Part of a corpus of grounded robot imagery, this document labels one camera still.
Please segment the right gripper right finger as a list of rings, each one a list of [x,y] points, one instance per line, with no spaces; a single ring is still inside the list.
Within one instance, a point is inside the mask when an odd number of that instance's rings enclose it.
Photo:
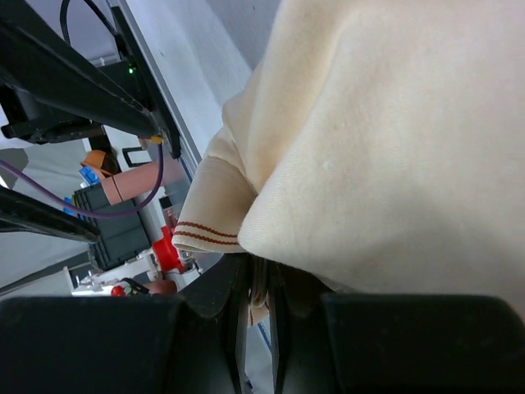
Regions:
[[[524,325],[502,300],[339,294],[268,266],[278,393],[521,393]]]

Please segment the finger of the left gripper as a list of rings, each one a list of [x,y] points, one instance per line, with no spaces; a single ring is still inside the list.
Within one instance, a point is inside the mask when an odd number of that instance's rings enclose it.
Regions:
[[[95,243],[100,231],[36,199],[1,187],[1,233],[30,232]]]
[[[128,134],[162,133],[155,117],[46,24],[1,21],[1,79],[38,101]]]

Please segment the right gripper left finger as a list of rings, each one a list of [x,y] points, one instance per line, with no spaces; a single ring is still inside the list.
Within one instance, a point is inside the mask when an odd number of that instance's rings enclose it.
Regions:
[[[227,254],[175,295],[1,303],[4,393],[240,393],[248,256]]]

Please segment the beige underwear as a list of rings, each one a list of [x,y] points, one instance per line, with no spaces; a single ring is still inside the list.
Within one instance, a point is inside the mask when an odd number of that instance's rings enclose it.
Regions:
[[[173,244],[524,312],[524,4],[284,1]]]

